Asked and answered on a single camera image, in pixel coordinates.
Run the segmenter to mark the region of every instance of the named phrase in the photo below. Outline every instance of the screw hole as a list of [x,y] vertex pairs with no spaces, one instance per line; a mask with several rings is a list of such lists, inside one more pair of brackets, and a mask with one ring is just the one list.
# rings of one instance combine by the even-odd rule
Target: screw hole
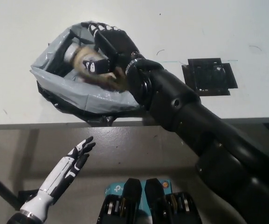
[[179,104],[180,104],[180,102],[179,102],[179,100],[177,99],[177,100],[175,100],[175,102],[173,103],[173,106],[174,106],[174,107],[177,107],[177,106],[179,106]]

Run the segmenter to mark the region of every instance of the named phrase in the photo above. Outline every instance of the black bracket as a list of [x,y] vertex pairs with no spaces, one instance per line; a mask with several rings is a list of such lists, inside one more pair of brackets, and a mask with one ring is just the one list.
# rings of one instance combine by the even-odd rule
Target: black bracket
[[186,85],[199,96],[229,96],[229,89],[238,88],[230,64],[220,58],[188,59],[182,70]]

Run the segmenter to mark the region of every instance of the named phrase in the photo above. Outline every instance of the prosthetic hand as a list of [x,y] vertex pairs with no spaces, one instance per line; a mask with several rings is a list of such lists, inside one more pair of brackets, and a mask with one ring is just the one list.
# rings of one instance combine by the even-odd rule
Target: prosthetic hand
[[92,140],[93,137],[83,140],[64,156],[45,179],[37,195],[25,202],[7,224],[44,223],[49,207],[57,202],[86,163],[87,153],[95,146],[95,143],[90,143]]
[[[103,23],[85,26],[108,57],[108,70],[120,67],[136,101],[200,157],[196,169],[203,182],[247,223],[269,223],[269,156],[264,150],[205,108],[159,63],[146,60],[124,31]],[[86,63],[98,69],[98,62]]]

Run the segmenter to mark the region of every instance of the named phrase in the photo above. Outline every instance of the white robotic hand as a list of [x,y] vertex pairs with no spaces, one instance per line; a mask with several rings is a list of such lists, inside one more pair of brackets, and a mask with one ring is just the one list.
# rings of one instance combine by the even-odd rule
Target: white robotic hand
[[87,153],[95,146],[95,143],[90,143],[92,140],[93,137],[83,140],[64,156],[45,179],[37,195],[25,202],[20,213],[13,215],[7,224],[44,223],[49,207],[57,202],[86,163]]

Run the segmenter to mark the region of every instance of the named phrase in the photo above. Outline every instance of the black robotic arm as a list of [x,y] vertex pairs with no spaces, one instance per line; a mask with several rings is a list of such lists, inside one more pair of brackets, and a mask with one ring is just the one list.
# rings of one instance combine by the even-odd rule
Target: black robotic arm
[[84,25],[108,56],[108,70],[122,68],[136,101],[199,156],[203,182],[248,224],[269,223],[269,156],[263,149],[210,112],[162,65],[145,59],[124,31],[103,23]]

